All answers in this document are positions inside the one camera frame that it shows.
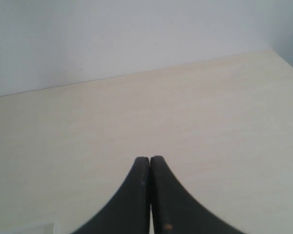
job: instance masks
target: light wooden surface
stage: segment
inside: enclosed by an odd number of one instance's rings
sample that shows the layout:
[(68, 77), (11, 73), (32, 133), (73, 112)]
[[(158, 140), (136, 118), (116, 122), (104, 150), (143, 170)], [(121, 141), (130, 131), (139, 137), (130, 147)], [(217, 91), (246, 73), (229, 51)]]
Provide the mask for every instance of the light wooden surface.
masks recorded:
[(0, 231), (68, 234), (153, 155), (231, 225), (293, 234), (293, 68), (260, 51), (0, 97)]

